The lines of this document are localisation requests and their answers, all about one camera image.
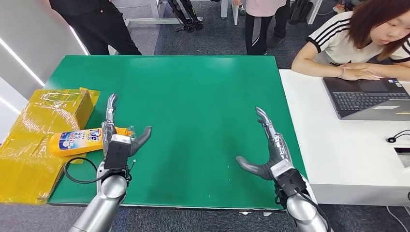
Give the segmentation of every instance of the green tabletop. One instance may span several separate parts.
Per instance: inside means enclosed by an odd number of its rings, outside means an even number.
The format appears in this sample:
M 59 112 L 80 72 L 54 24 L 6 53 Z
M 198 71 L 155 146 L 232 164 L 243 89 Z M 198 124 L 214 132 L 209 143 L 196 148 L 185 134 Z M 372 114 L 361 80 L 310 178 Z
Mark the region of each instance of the green tabletop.
M 67 56 L 47 89 L 101 91 L 86 126 L 101 127 L 106 102 L 118 94 L 115 123 L 147 125 L 152 136 L 131 159 L 132 182 L 124 204 L 169 207 L 281 209 L 274 185 L 243 171 L 235 157 L 265 163 L 268 148 L 255 107 L 283 133 L 293 164 L 306 176 L 276 62 L 272 56 Z M 98 165 L 103 152 L 87 154 Z M 75 178 L 95 178 L 73 164 Z M 88 203 L 95 184 L 62 177 L 49 203 Z

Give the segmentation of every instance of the silver robotic arm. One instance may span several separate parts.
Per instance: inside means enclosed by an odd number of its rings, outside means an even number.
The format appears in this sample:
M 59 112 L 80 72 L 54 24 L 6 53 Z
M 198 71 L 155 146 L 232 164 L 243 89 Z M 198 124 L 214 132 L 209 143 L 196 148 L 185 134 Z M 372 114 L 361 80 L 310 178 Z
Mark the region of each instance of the silver robotic arm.
M 108 100 L 105 121 L 102 123 L 104 160 L 97 169 L 97 178 L 92 181 L 73 179 L 67 173 L 66 167 L 73 159 L 64 167 L 66 176 L 77 183 L 97 183 L 97 194 L 69 232 L 109 232 L 111 230 L 118 207 L 124 201 L 126 188 L 132 180 L 127 160 L 135 155 L 151 136 L 150 126 L 146 127 L 138 138 L 117 134 L 114 127 L 116 100 L 117 95 L 112 94 Z
M 275 182 L 277 203 L 293 217 L 299 232 L 332 232 L 326 215 L 310 198 L 306 187 L 308 181 L 293 166 L 282 134 L 275 131 L 272 121 L 261 108 L 256 107 L 256 114 L 268 139 L 269 161 L 256 165 L 238 156 L 239 165 L 252 174 Z

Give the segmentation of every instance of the white t-shirt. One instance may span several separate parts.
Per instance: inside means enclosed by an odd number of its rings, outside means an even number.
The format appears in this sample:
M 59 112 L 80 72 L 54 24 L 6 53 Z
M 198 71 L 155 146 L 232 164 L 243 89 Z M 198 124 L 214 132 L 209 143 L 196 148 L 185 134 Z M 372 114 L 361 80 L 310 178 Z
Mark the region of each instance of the white t-shirt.
M 334 66 L 347 63 L 366 63 L 381 53 L 383 47 L 373 42 L 363 49 L 357 49 L 353 42 L 349 41 L 352 14 L 353 12 L 337 14 L 308 36 L 307 41 L 313 43 L 318 49 L 318 55 L 314 59 L 316 62 Z M 409 40 L 391 54 L 390 58 L 395 63 L 409 61 Z

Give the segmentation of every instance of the laptop keyboard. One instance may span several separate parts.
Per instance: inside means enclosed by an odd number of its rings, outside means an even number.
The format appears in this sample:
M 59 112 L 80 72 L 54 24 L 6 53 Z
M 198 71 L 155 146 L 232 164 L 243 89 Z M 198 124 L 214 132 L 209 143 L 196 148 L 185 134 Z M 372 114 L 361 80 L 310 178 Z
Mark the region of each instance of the laptop keyboard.
M 334 92 L 333 96 L 340 110 L 359 111 L 389 99 L 410 99 L 406 93 L 343 93 Z

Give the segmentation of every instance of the laptop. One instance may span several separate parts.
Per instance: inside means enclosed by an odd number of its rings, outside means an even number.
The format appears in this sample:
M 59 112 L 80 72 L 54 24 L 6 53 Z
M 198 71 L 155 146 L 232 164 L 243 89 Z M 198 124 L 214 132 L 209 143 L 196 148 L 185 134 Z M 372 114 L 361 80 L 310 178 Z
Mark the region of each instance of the laptop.
M 346 81 L 323 78 L 337 116 L 344 120 L 410 120 L 410 96 L 393 78 Z

